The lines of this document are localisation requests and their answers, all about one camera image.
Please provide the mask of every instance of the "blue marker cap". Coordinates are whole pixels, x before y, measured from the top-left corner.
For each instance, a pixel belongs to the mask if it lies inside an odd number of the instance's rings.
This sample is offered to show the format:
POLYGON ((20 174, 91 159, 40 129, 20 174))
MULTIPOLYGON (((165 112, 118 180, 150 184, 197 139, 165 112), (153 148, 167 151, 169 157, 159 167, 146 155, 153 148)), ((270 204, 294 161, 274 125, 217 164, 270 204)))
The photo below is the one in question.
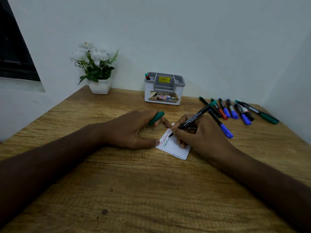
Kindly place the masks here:
POLYGON ((244 123, 246 125, 251 125, 252 124, 252 122, 248 119, 248 117, 245 116, 245 114, 241 114, 241 118, 242 118, 242 120, 244 121, 244 123))
POLYGON ((220 129, 224 132, 226 137, 228 137, 228 138, 232 138, 233 137, 232 133, 229 131, 228 128, 226 128, 226 126, 224 124, 220 125, 220 129))
POLYGON ((234 110, 232 110, 231 113, 232 113, 232 118, 234 118, 234 119, 238 119, 239 118, 238 114, 234 110))
POLYGON ((230 115, 230 113, 229 113, 229 111, 228 111, 227 108, 224 108, 223 111, 224 111, 224 114, 225 114, 228 118, 231 118, 231 115, 230 115))

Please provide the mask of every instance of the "windowsill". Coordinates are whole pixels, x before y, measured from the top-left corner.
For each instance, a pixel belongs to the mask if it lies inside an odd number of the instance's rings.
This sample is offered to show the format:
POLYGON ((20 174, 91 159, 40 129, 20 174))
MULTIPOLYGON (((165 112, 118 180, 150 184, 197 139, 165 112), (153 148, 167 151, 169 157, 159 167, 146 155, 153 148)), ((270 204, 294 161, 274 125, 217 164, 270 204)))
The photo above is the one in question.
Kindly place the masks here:
POLYGON ((42 82, 15 79, 15 78, 0 77, 0 88, 45 93, 42 82))

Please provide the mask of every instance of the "pen holder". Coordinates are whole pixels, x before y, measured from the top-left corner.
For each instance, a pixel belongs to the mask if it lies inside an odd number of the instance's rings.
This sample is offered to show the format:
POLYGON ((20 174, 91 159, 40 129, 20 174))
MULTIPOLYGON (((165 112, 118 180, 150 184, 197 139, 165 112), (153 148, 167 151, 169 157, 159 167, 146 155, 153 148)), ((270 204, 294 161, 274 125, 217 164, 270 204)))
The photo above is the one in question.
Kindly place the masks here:
POLYGON ((145 101, 152 103, 179 105, 185 80, 180 75, 148 72, 145 78, 145 101))

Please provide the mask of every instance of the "white paper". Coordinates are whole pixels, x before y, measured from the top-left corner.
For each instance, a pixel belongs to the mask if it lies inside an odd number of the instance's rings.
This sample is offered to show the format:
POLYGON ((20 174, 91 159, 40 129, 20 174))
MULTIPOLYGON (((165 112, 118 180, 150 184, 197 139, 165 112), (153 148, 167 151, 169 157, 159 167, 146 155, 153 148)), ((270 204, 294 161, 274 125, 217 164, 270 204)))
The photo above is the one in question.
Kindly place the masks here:
POLYGON ((164 135, 161 137, 160 145, 158 145, 157 148, 177 158, 186 160, 191 148, 190 145, 187 145, 187 147, 184 149, 181 148, 177 143, 177 138, 175 136, 169 137, 171 133, 172 130, 170 128, 166 130, 164 135))

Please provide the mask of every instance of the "wood grain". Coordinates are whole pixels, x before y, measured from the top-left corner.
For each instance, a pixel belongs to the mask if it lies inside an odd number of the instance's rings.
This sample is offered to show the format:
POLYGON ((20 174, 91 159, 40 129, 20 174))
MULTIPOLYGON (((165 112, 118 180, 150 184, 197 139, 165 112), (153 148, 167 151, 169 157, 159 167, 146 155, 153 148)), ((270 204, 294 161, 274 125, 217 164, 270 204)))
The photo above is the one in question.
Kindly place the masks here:
MULTIPOLYGON (((144 102, 143 92, 88 86, 0 145, 0 159, 14 156, 140 107, 163 110, 171 121, 202 108, 197 98, 179 106, 144 102)), ((311 185, 311 147, 282 123, 253 114, 251 126, 229 119, 231 143, 252 157, 311 185)), ((160 138, 166 128, 143 129, 160 138)), ((159 149, 105 147, 59 179, 1 232, 295 232, 265 203, 192 149, 186 161, 159 149)))

